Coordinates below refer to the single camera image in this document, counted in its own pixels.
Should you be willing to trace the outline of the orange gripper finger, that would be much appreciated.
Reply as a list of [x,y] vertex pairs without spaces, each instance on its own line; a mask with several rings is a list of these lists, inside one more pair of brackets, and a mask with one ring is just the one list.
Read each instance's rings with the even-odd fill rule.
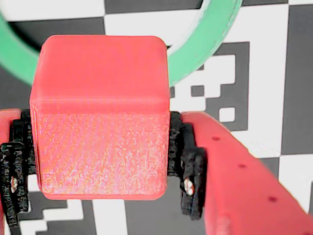
[[29,109],[0,111],[0,205],[10,228],[27,212],[27,177],[36,173]]
[[203,112],[172,112],[168,175],[181,211],[208,235],[310,235],[313,218],[227,128]]

